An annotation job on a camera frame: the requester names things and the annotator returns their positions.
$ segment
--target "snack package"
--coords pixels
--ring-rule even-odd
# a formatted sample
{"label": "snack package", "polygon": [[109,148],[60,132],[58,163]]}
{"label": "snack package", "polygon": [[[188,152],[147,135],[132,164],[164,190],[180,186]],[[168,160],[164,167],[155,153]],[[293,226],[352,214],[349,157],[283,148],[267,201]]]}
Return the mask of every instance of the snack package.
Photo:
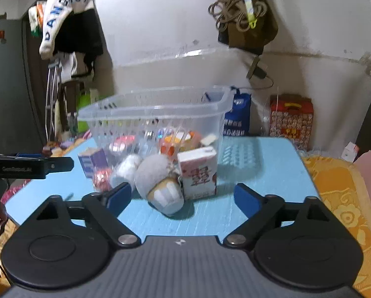
{"label": "snack package", "polygon": [[112,143],[110,143],[109,150],[112,154],[121,156],[123,154],[127,154],[127,152],[131,150],[131,146],[134,142],[134,135],[123,135],[119,138],[116,138]]}
{"label": "snack package", "polygon": [[176,155],[177,148],[179,152],[197,148],[200,140],[201,135],[195,131],[190,131],[187,135],[184,132],[177,132],[176,136],[170,134],[160,139],[160,153],[172,157]]}
{"label": "snack package", "polygon": [[182,173],[184,199],[215,195],[217,152],[213,147],[179,152],[177,159]]}
{"label": "snack package", "polygon": [[108,168],[108,163],[103,149],[87,148],[78,154],[83,172],[86,178],[92,179],[95,176],[95,170],[98,168]]}
{"label": "snack package", "polygon": [[99,192],[110,191],[113,187],[110,184],[111,168],[97,168],[93,175],[93,187]]}

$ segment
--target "plush toy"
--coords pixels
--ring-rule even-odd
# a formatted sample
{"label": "plush toy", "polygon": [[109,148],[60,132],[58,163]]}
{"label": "plush toy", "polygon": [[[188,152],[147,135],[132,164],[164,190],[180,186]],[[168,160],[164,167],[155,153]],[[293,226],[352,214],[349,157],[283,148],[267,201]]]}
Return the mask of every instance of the plush toy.
{"label": "plush toy", "polygon": [[177,174],[165,154],[145,158],[136,171],[135,185],[140,196],[165,215],[172,215],[183,207],[184,198]]}

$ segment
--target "light blue tabletop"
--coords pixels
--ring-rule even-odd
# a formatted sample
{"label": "light blue tabletop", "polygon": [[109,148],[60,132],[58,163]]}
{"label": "light blue tabletop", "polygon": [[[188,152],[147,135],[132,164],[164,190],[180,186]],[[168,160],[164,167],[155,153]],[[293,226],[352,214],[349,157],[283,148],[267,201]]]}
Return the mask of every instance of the light blue tabletop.
{"label": "light blue tabletop", "polygon": [[[33,180],[6,204],[9,215],[19,224],[50,195],[80,200],[93,192],[77,154],[95,147],[90,139],[69,153],[74,160],[71,172],[49,174]],[[219,156],[217,196],[187,201],[174,217],[168,218],[146,201],[134,198],[119,219],[142,241],[147,235],[224,237],[246,221],[234,203],[235,184],[243,182],[261,195],[276,194],[289,202],[303,202],[317,195],[311,178],[290,141],[265,137],[224,137]]]}

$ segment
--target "rope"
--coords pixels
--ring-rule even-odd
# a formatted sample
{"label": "rope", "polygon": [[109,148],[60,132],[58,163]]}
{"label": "rope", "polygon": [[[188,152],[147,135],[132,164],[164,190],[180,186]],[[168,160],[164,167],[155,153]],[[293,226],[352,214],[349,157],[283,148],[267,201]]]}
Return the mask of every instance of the rope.
{"label": "rope", "polygon": [[[264,17],[268,10],[267,5],[257,0],[253,4],[256,10],[255,17]],[[208,12],[216,19],[216,28],[221,32],[227,30],[230,22],[235,22],[237,30],[241,33],[250,29],[244,0],[217,0],[209,6]]]}

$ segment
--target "yellow bedspread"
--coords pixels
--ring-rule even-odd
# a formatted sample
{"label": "yellow bedspread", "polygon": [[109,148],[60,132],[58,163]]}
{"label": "yellow bedspread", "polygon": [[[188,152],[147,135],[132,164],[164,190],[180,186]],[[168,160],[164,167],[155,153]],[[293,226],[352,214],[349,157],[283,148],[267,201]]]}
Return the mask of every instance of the yellow bedspread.
{"label": "yellow bedspread", "polygon": [[[7,240],[12,236],[16,229],[17,229],[16,225],[11,220],[9,220],[6,223],[5,232],[0,236],[0,260],[3,246],[5,245]],[[10,284],[5,278],[5,276],[2,274],[2,271],[1,277],[2,278],[0,278],[0,295],[2,295],[6,290],[10,288]]]}
{"label": "yellow bedspread", "polygon": [[350,162],[324,158],[303,158],[322,201],[357,239],[364,263],[354,288],[371,298],[371,202],[364,179]]}

